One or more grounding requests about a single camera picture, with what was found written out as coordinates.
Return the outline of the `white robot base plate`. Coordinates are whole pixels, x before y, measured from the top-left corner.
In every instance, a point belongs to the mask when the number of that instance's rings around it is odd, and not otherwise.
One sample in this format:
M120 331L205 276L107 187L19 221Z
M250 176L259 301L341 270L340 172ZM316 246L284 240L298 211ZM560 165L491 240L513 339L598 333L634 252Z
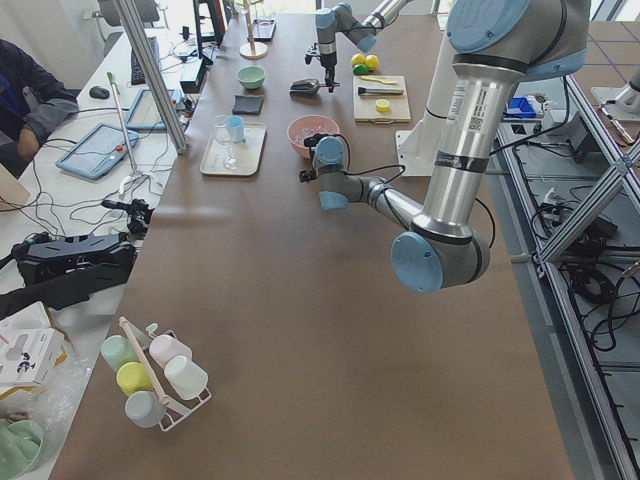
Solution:
M437 145L428 133L416 126L411 131L398 130L395 133L396 156L405 167L406 177L430 177L433 172Z

